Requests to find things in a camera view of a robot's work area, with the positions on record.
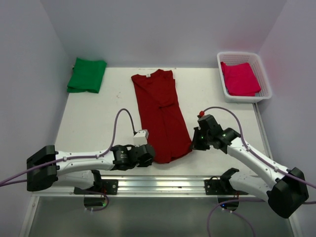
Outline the dark red t shirt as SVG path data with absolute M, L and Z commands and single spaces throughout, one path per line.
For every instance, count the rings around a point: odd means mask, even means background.
M 181 113 L 172 71 L 158 69 L 149 75 L 133 75 L 138 111 L 156 163 L 170 163 L 192 150 L 191 139 Z

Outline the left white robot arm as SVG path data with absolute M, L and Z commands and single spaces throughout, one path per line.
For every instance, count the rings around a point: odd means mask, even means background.
M 103 187 L 103 182 L 96 175 L 98 170 L 126 171 L 148 167 L 155 155 L 150 144 L 115 145 L 95 154 L 56 151 L 54 145 L 48 145 L 27 159 L 27 191 L 42 191 L 55 185 L 97 194 Z

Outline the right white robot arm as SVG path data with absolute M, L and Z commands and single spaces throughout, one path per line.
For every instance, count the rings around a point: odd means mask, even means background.
M 272 161 L 247 143 L 241 132 L 223 129 L 212 115 L 199 116 L 197 122 L 191 145 L 193 150 L 221 150 L 256 174 L 251 176 L 230 168 L 218 179 L 209 179 L 206 185 L 216 188 L 219 193 L 238 191 L 253 195 L 267 202 L 282 218 L 289 218 L 309 198 L 305 176 L 300 169 L 288 169 Z

